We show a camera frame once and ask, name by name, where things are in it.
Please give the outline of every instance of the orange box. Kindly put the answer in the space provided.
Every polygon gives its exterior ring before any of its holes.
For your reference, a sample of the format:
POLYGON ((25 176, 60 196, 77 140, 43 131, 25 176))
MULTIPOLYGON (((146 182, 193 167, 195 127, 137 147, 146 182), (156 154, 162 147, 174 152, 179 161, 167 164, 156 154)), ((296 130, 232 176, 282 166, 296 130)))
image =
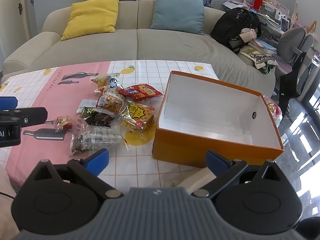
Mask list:
POLYGON ((172 71, 152 155, 157 160, 203 168, 207 150, 229 160, 261 165, 277 158, 284 148, 261 93, 172 71))

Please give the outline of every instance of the light blue pillow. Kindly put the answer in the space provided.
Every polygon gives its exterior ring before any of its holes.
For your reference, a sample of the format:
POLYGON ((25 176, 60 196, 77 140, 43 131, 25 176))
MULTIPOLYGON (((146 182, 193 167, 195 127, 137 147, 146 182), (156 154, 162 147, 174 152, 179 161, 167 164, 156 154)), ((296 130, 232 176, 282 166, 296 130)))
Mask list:
POLYGON ((203 0, 156 0, 151 29, 203 34, 203 0))

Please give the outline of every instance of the cable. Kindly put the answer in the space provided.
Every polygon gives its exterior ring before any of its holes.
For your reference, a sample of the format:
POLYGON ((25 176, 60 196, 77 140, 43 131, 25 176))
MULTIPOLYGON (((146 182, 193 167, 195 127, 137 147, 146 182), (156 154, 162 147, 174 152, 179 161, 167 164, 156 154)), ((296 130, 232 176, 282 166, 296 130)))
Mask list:
POLYGON ((0 192, 0 195, 3 195, 3 196, 6 196, 6 197, 9 197, 9 198, 12 198, 14 200, 14 197, 13 196, 10 196, 6 193, 3 193, 3 192, 0 192))

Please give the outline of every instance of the door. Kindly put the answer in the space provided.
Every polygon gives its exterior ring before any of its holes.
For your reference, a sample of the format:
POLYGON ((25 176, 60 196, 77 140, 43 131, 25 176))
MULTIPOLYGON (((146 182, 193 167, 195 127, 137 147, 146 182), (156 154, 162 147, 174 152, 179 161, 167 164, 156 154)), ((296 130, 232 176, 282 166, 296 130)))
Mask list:
POLYGON ((0 38, 5 58, 27 41, 19 4, 21 0, 0 0, 0 38))

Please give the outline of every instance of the gray gripper base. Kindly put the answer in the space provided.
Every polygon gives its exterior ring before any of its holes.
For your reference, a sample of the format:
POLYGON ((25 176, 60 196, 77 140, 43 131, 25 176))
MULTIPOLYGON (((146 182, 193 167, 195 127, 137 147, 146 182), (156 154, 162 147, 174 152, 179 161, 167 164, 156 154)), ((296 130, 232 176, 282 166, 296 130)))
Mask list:
POLYGON ((131 188, 119 199, 106 200, 83 227, 43 236, 22 231, 15 240, 303 240, 295 230, 261 236, 234 228, 209 199, 188 195, 184 188, 131 188))

